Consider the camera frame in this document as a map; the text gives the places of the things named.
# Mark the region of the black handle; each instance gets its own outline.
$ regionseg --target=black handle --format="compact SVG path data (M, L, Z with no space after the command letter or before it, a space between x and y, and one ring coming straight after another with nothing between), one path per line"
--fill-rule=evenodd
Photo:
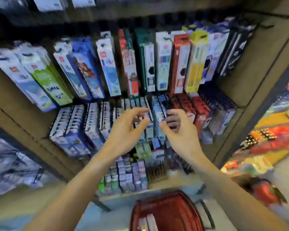
M210 224L211 224L210 228L205 227L205 229L215 229L215 224L214 224L213 218L212 218L211 213L208 210L206 204L202 200L197 201L195 204L197 204L197 203L200 203L202 205L204 211L206 212L206 215L209 218Z

